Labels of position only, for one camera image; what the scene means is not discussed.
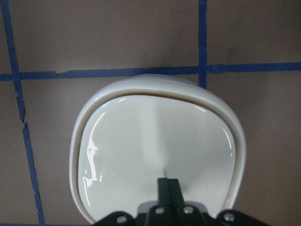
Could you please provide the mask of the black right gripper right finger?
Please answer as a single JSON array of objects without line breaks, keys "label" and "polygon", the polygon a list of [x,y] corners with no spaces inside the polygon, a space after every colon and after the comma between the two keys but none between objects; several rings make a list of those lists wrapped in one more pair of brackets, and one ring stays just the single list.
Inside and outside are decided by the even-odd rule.
[{"label": "black right gripper right finger", "polygon": [[223,210],[213,218],[196,206],[186,204],[179,181],[168,179],[171,213],[166,226],[266,226],[267,224],[236,210]]}]

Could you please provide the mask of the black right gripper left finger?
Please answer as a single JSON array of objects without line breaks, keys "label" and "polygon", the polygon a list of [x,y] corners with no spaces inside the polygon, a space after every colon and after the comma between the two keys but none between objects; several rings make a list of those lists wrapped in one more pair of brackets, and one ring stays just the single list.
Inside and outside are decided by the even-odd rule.
[{"label": "black right gripper left finger", "polygon": [[137,217],[122,211],[116,211],[98,222],[95,226],[168,226],[169,225],[169,185],[167,178],[159,178],[158,201],[147,213],[139,213]]}]

